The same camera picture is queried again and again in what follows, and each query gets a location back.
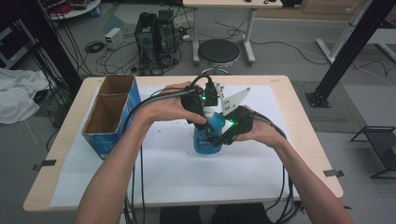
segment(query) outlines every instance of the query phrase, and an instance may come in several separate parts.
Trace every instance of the blue bottle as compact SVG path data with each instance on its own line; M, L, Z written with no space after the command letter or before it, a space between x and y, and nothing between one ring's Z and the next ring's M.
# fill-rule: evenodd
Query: blue bottle
M225 125L225 119L219 113L216 113L212 107L204 107L204 113L207 122L213 127L214 132L211 134L212 137L221 136L222 128ZM222 145L217 147L213 146L211 142L207 140L205 130L198 131L197 128L194 130L194 149L196 152L201 154L213 154L221 150Z

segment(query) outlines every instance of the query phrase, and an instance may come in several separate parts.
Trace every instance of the forearm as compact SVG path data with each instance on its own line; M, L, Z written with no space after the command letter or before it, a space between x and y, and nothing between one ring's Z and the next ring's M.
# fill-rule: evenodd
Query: forearm
M286 140L274 147L312 223L353 223L347 210Z
M79 204L76 223L118 220L139 148L150 125L136 114L131 127L93 176Z

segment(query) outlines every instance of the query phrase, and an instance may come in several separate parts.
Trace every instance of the white towel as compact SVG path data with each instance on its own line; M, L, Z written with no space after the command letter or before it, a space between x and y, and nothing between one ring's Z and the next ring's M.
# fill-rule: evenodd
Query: white towel
M35 93L48 87L41 71L0 68L0 123L12 124L31 117L39 108Z

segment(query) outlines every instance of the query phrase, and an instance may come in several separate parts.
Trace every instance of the hand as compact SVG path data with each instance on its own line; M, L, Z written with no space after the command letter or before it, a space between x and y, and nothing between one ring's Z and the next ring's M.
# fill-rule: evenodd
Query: hand
M184 82L166 86L165 90L163 90L161 93L181 91L186 86L190 86L190 84L191 82ZM137 113L148 118L151 122L188 119L198 124L206 123L206 119L204 117L184 109L183 105L181 104L180 97L171 97L168 99L155 101L143 106Z
M244 107L250 111L254 111L247 105L244 105ZM235 141L247 140L255 140L267 145L268 147L274 148L279 143L279 141L284 141L286 139L268 123L262 120L254 119L251 131L248 133L239 134L235 138Z

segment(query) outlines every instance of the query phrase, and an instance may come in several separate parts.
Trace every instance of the round stool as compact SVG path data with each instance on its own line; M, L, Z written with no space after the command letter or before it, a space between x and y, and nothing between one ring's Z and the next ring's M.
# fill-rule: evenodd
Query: round stool
M209 71L214 71L215 75L220 72L228 74L222 67L238 62L240 54L239 48L233 42L225 39L206 40L198 48L198 58L201 62L210 65L211 68L204 70L201 75L207 74Z

